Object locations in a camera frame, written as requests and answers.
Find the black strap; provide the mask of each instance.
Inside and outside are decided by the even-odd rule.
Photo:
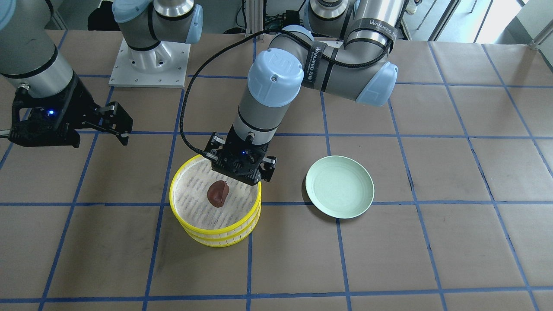
[[[346,35],[347,25],[349,24],[349,19],[353,13],[353,6],[349,6],[346,13],[346,18],[344,18],[344,24],[342,25],[342,30],[340,31],[340,37],[338,39],[344,40]]]
[[[158,37],[155,36],[153,15],[154,3],[150,2],[150,5],[148,6],[148,29],[150,30],[150,35],[152,36],[152,39],[159,41]]]
[[[392,41],[398,38],[398,30],[394,26],[376,18],[362,18],[353,22],[351,32],[359,30],[373,30],[388,37],[388,39]]]
[[[307,59],[304,66],[303,86],[313,89],[315,80],[317,79],[317,71],[319,70],[319,61],[322,58],[322,53],[325,51],[326,43],[315,41],[307,53]]]
[[[338,49],[334,48],[334,51],[332,51],[332,56],[330,59],[335,60],[336,55],[338,54]],[[326,86],[328,85],[328,79],[330,78],[330,73],[332,73],[332,66],[334,64],[331,62],[328,62],[328,67],[326,68],[325,78],[322,81],[321,91],[326,92]]]
[[[54,6],[52,5],[52,2],[50,0],[45,0],[46,5],[48,5],[48,8],[50,9],[50,18],[52,15],[54,15]]]
[[[155,49],[158,47],[158,45],[161,43],[161,41],[157,41],[156,43],[150,45],[150,46],[146,46],[145,48],[137,48],[135,46],[132,46],[132,45],[128,45],[129,48],[135,50],[135,51],[139,51],[139,52],[145,52],[145,51],[149,51],[149,50],[152,50],[152,49]]]

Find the silver robot arm segment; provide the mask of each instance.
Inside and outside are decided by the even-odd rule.
[[[50,0],[0,2],[0,74],[17,88],[12,125],[3,136],[25,147],[76,148],[76,129],[94,128],[115,134],[126,145],[133,120],[117,102],[106,107],[94,103],[44,31],[52,13]],[[24,108],[31,110],[21,120]]]
[[[265,154],[301,85],[383,106],[397,79],[387,53],[404,6],[404,0],[310,0],[308,28],[344,39],[342,46],[316,42],[304,27],[285,27],[310,49],[283,33],[258,55],[226,140],[213,133],[205,148],[212,168],[247,184],[270,181],[276,158]]]
[[[203,8],[194,0],[116,0],[112,10],[129,46],[132,67],[139,72],[160,72],[169,66],[172,52],[164,42],[193,44],[202,34]]]

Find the white metal base plate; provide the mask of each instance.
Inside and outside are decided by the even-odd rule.
[[[125,39],[111,72],[109,85],[119,87],[183,87],[190,44],[164,42],[171,51],[171,67],[162,72],[145,74],[137,71],[129,61],[129,47]]]

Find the yellow steamer rim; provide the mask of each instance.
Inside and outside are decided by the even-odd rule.
[[[178,209],[176,207],[175,195],[176,195],[176,190],[179,185],[179,181],[181,177],[186,173],[188,169],[192,168],[193,166],[198,164],[205,164],[203,163],[203,161],[210,163],[210,161],[204,158],[203,156],[196,155],[195,157],[186,161],[176,172],[175,176],[173,177],[173,181],[171,182],[171,187],[169,190],[169,193],[170,193],[169,203],[171,205],[171,210],[173,211],[173,214],[178,219],[179,223],[184,228],[186,233],[197,242],[211,247],[225,247],[225,246],[236,244],[244,240],[253,231],[253,229],[255,228],[259,220],[259,217],[261,214],[261,182],[258,183],[256,186],[253,186],[253,187],[257,187],[257,191],[252,189],[252,191],[256,192],[255,201],[252,207],[240,220],[236,221],[231,225],[222,227],[220,229],[205,229],[205,228],[194,226],[188,223],[179,214]],[[220,177],[219,179],[223,179],[223,180],[228,179],[228,177],[222,174],[219,174],[213,171],[211,172],[212,174],[216,174],[217,178]],[[203,192],[203,196],[207,196],[206,191],[202,191],[202,192]]]

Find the blue tape grid line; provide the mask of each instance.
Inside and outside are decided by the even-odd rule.
[[[434,278],[436,279],[436,286],[438,288],[438,293],[440,295],[440,301],[442,303],[442,308],[444,311],[447,311],[447,304],[446,299],[444,296],[444,292],[442,290],[442,284],[440,281],[440,276],[438,274],[438,268],[436,266],[436,262],[434,260],[434,254],[432,252],[432,248],[430,247],[430,239],[428,237],[428,232],[426,232],[426,226],[424,224],[424,218],[422,217],[422,211],[420,210],[420,205],[417,200],[415,186],[413,183],[413,178],[411,176],[411,170],[409,169],[409,163],[407,162],[407,156],[405,155],[405,149],[403,147],[403,142],[401,141],[401,137],[399,136],[399,128],[398,123],[395,119],[394,109],[392,108],[392,102],[388,100],[388,107],[390,109],[390,114],[392,116],[392,122],[394,123],[394,129],[395,133],[398,135],[398,143],[399,143],[399,149],[401,150],[401,157],[403,158],[403,165],[405,166],[405,171],[407,173],[407,179],[409,180],[409,185],[411,186],[411,194],[413,196],[413,203],[415,204],[417,215],[419,217],[420,226],[422,229],[422,235],[424,236],[424,241],[426,243],[426,250],[428,251],[428,256],[430,259],[430,263],[432,265],[432,271],[434,272]]]
[[[328,137],[328,123],[326,119],[326,109],[325,109],[325,96],[322,92],[319,92],[321,97],[321,109],[322,109],[322,120],[325,126],[325,139],[326,139],[326,154],[328,156],[332,155],[330,150],[330,139]],[[349,280],[347,277],[347,267],[346,267],[346,258],[344,255],[343,239],[342,239],[342,227],[340,226],[340,219],[336,218],[336,234],[338,235],[338,247],[340,248],[340,262],[342,263],[342,275],[344,278],[344,290],[346,295],[346,303],[348,311],[351,311],[351,296],[349,294]]]
[[[106,99],[106,104],[109,103],[109,100],[111,99],[111,96],[113,95],[113,86],[109,88],[109,94]],[[67,214],[67,220],[65,221],[64,229],[61,233],[60,242],[58,244],[58,249],[56,250],[56,255],[54,256],[54,261],[52,263],[52,267],[50,269],[50,273],[48,275],[48,279],[46,280],[46,285],[44,286],[44,291],[42,294],[42,299],[38,307],[38,311],[42,311],[44,308],[44,303],[46,301],[46,298],[48,297],[48,291],[50,291],[50,286],[52,284],[52,279],[54,278],[54,273],[56,271],[56,267],[58,266],[58,260],[61,255],[61,250],[63,248],[64,242],[65,242],[65,236],[67,234],[67,230],[69,229],[69,223],[71,222],[71,218],[73,217],[73,212],[75,211],[75,206],[77,202],[77,198],[79,197],[79,194],[81,192],[82,183],[85,180],[86,171],[88,170],[88,165],[90,164],[90,159],[92,158],[92,153],[94,152],[94,147],[96,146],[96,141],[98,140],[98,134],[94,135],[94,139],[92,140],[92,144],[90,145],[90,150],[88,151],[88,155],[86,157],[85,165],[82,169],[81,178],[79,179],[79,183],[77,184],[77,189],[75,190],[75,196],[73,197],[73,202],[71,204],[71,208],[69,208],[69,213]]]
[[[252,64],[257,57],[257,38],[253,38]],[[253,232],[248,235],[248,263],[246,281],[246,311],[252,309],[252,262],[253,262]]]
[[[430,42],[428,42],[428,46],[429,46],[429,48],[430,48],[430,53],[432,54],[432,57],[434,58],[434,62],[436,63],[436,66],[437,66],[438,71],[439,71],[439,73],[440,73],[440,76],[442,77],[443,81],[445,82],[446,80],[445,80],[445,77],[444,77],[444,73],[443,73],[442,70],[441,70],[440,64],[439,64],[438,59],[437,59],[437,57],[436,57],[436,54],[434,53],[434,49],[432,48],[432,44],[430,44]],[[490,61],[490,63],[491,63],[492,66],[494,67],[497,76],[499,77],[500,81],[501,81],[502,84],[504,85],[503,80],[501,79],[501,76],[499,75],[499,72],[497,71],[497,69],[495,68],[495,65],[493,64],[493,62],[492,62],[492,60],[491,60],[491,58],[490,58],[489,55],[487,54],[486,49],[485,49],[484,47],[482,47],[482,48],[484,49],[484,52],[486,53],[486,55],[487,55],[487,57],[488,57],[488,60]],[[507,89],[506,87],[505,87],[504,89],[505,89],[505,91],[507,92],[507,94],[508,94],[509,97],[510,97],[510,93],[509,93],[508,89]],[[467,135],[467,130],[466,130],[465,124],[463,123],[463,120],[462,120],[462,118],[461,118],[461,114],[459,113],[459,110],[457,109],[457,105],[456,105],[456,103],[455,103],[455,100],[453,99],[453,95],[451,94],[450,88],[449,88],[449,86],[447,86],[447,85],[446,85],[446,90],[447,90],[447,93],[448,93],[448,95],[449,95],[449,97],[450,97],[450,99],[451,99],[451,103],[452,103],[452,105],[453,105],[453,107],[454,107],[454,109],[455,109],[455,112],[457,113],[457,117],[458,117],[458,119],[459,119],[459,122],[460,122],[460,124],[461,124],[461,127],[463,128],[463,131],[464,131],[465,135]],[[519,117],[521,118],[522,122],[524,123],[524,120],[523,120],[522,115],[521,115],[520,113],[519,113]],[[523,279],[523,281],[524,281],[524,285],[526,286],[526,290],[528,291],[528,295],[530,296],[530,300],[532,301],[532,305],[534,306],[535,311],[539,311],[538,304],[537,304],[537,302],[536,302],[536,299],[534,298],[534,294],[532,293],[532,290],[530,289],[530,284],[528,283],[528,279],[526,278],[526,274],[524,273],[524,270],[523,270],[523,268],[522,268],[522,265],[520,264],[520,260],[519,260],[519,258],[518,258],[517,252],[515,251],[514,246],[513,246],[513,243],[511,242],[511,239],[510,239],[510,237],[509,237],[509,232],[507,231],[507,227],[505,226],[505,223],[503,222],[503,218],[501,217],[501,213],[500,213],[500,211],[499,211],[499,208],[498,208],[498,206],[497,206],[497,203],[495,202],[495,198],[494,198],[494,196],[493,196],[493,194],[492,194],[492,191],[491,191],[491,189],[490,189],[490,187],[489,187],[488,180],[487,180],[487,178],[486,178],[486,175],[484,174],[484,170],[482,169],[482,166],[481,166],[481,164],[480,164],[480,160],[478,159],[478,155],[476,154],[476,151],[474,150],[474,146],[473,146],[473,144],[472,144],[470,138],[468,137],[468,135],[467,135],[467,142],[468,142],[468,145],[469,145],[469,147],[470,147],[470,149],[471,149],[471,152],[472,152],[472,155],[473,155],[473,157],[474,157],[474,160],[476,161],[476,165],[477,165],[477,167],[478,167],[478,170],[480,171],[480,174],[481,174],[481,176],[482,176],[482,179],[483,179],[483,181],[484,181],[484,183],[485,183],[485,185],[486,185],[486,190],[488,191],[488,195],[489,195],[491,201],[493,202],[493,207],[494,207],[494,209],[495,209],[495,213],[497,214],[499,223],[500,223],[501,228],[502,228],[502,230],[503,230],[503,234],[504,234],[504,236],[505,236],[505,239],[507,240],[507,243],[508,243],[508,245],[509,245],[509,248],[511,249],[511,253],[513,254],[513,258],[514,258],[515,262],[517,263],[518,270],[519,270],[520,275],[521,275],[521,277],[522,277],[522,279]]]
[[[553,286],[531,287],[534,292],[553,291]],[[369,296],[401,296],[427,294],[457,294],[457,293],[490,293],[490,292],[525,292],[526,287],[482,287],[482,288],[451,288],[451,289],[415,289],[410,291],[366,291],[350,292],[354,297]],[[127,296],[127,297],[51,297],[45,302],[143,302],[147,301],[182,301],[182,300],[242,300],[267,298],[313,298],[313,297],[345,297],[346,292],[329,293],[257,293],[251,295],[181,295],[181,296]],[[0,303],[40,303],[42,298],[0,298]]]
[[[528,132],[528,135],[532,138],[532,142],[534,143],[534,146],[536,147],[536,150],[540,154],[541,160],[544,162],[545,167],[547,167],[547,170],[549,171],[549,174],[553,178],[553,172],[551,171],[551,167],[547,163],[547,160],[545,159],[543,152],[541,152],[540,146],[538,146],[538,143],[534,139],[534,136],[532,135],[532,132],[530,131],[530,128],[528,127],[528,124],[526,124],[526,121],[522,117],[522,113],[520,113],[520,110],[518,109],[517,103],[515,103],[515,100],[514,100],[513,96],[511,95],[511,92],[509,92],[509,89],[507,88],[507,86],[505,85],[505,82],[501,78],[501,76],[499,74],[499,71],[497,70],[497,67],[495,66],[492,58],[489,56],[488,50],[483,45],[482,45],[482,49],[484,50],[484,53],[486,54],[486,57],[488,58],[490,64],[492,64],[493,70],[495,71],[495,74],[497,74],[497,77],[499,78],[499,81],[501,81],[501,84],[504,87],[505,92],[507,92],[507,95],[509,96],[509,99],[511,100],[511,103],[513,104],[513,107],[515,108],[520,120],[522,121],[522,124],[524,125],[524,128]]]
[[[146,311],[148,308],[148,300],[147,298],[150,296],[150,289],[152,287],[152,278],[154,275],[154,267],[155,267],[155,258],[157,256],[158,251],[158,245],[159,245],[159,235],[161,233],[161,221],[163,219],[163,211],[165,209],[165,198],[167,196],[167,189],[169,187],[169,179],[171,178],[171,164],[173,162],[173,156],[175,154],[175,144],[177,139],[177,133],[176,131],[179,128],[179,121],[180,121],[180,112],[182,110],[182,101],[184,100],[184,89],[180,91],[180,99],[179,99],[179,109],[177,110],[177,117],[175,120],[175,127],[173,131],[175,132],[173,134],[173,140],[171,142],[171,151],[169,152],[169,159],[167,161],[167,170],[165,172],[165,182],[163,184],[163,192],[161,194],[161,201],[159,203],[159,214],[158,214],[158,223],[155,228],[155,237],[154,237],[154,246],[152,248],[152,259],[150,260],[150,269],[148,271],[148,280],[146,281],[146,290],[144,292],[144,297],[146,298],[144,300],[144,303],[142,304],[142,311]]]
[[[67,37],[68,32],[69,32],[68,30],[64,31],[64,35],[61,36],[60,43],[58,44],[58,50],[61,50],[61,47],[64,44],[65,37]]]
[[[111,135],[106,132],[99,132],[95,130],[79,130],[79,134],[100,134]],[[132,135],[174,135],[179,134],[178,131],[133,131]],[[185,135],[207,135],[210,136],[211,132],[184,132]],[[219,132],[221,135],[227,135],[227,132]],[[441,135],[441,134],[367,134],[367,133],[276,133],[275,136],[300,136],[300,137],[312,137],[312,136],[329,136],[329,137],[401,137],[401,138],[460,138],[466,139],[540,139],[540,140],[552,140],[553,136],[491,136],[491,135]]]
[[[10,142],[8,145],[8,149],[6,149],[6,152],[4,152],[4,156],[2,157],[2,160],[0,160],[0,169],[2,169],[2,167],[4,166],[4,163],[8,159],[8,155],[10,151],[12,151],[12,148],[13,148],[13,143]]]
[[[505,82],[503,81],[503,79],[501,78],[501,75],[499,74],[499,71],[497,70],[497,67],[495,66],[492,58],[489,56],[488,54],[488,51],[486,50],[486,47],[481,45],[482,46],[482,49],[484,50],[484,53],[486,54],[486,57],[488,58],[490,64],[492,65],[495,73],[497,74],[497,77],[499,78],[499,81],[501,81],[501,84],[504,86],[504,89],[505,89],[505,92],[507,92],[507,95],[509,96],[509,99],[511,100],[511,103],[513,104],[513,107],[515,108],[515,110],[517,111],[517,114],[519,115],[520,117],[520,120],[522,121],[524,127],[526,128],[526,131],[528,132],[528,135],[532,136],[532,132],[530,131],[530,128],[528,127],[528,125],[526,124],[526,121],[524,120],[522,114],[520,113],[518,107],[517,107],[517,104],[515,103],[511,93],[509,92],[509,89],[505,86]],[[551,168],[549,167],[546,159],[544,158],[544,155],[543,153],[541,152],[540,150],[540,147],[538,146],[538,143],[536,143],[536,140],[535,139],[532,139],[532,142],[534,143],[534,146],[536,147],[536,150],[537,152],[540,154],[540,157],[541,157],[541,160],[544,162],[545,166],[547,167],[548,171],[549,171],[549,174],[551,175],[551,177],[553,178],[553,173],[551,172]],[[492,196],[492,193],[490,191],[490,198],[493,200],[493,196]],[[517,263],[517,267],[520,271],[520,275],[522,276],[522,279],[524,281],[524,285],[526,286],[527,290],[528,290],[528,295],[530,295],[530,299],[532,301],[532,304],[534,305],[534,309],[536,311],[539,311],[539,307],[538,307],[538,304],[536,302],[536,299],[534,297],[534,294],[530,288],[530,284],[528,283],[528,279],[526,277],[526,274],[524,273],[524,269],[522,268],[522,265],[520,264],[520,260],[519,260],[519,257],[517,255],[517,252],[513,246],[513,243],[511,241],[511,238],[509,237],[509,232],[507,231],[507,227],[505,226],[505,223],[503,222],[503,218],[501,217],[501,213],[499,212],[499,209],[497,207],[497,204],[494,204],[494,208],[495,208],[495,211],[497,213],[497,217],[499,219],[499,223],[501,224],[501,228],[503,229],[503,232],[505,233],[505,238],[507,239],[507,242],[509,244],[509,248],[511,249],[512,253],[513,253],[513,257],[515,259],[515,262]]]
[[[553,201],[473,201],[473,200],[434,200],[434,201],[417,201],[419,204],[488,204],[494,203],[498,205],[553,205]],[[263,202],[263,206],[311,206],[312,202]],[[0,206],[159,206],[158,202],[0,202]],[[374,201],[371,205],[415,205],[415,201]],[[163,206],[170,206],[168,202],[164,202]]]

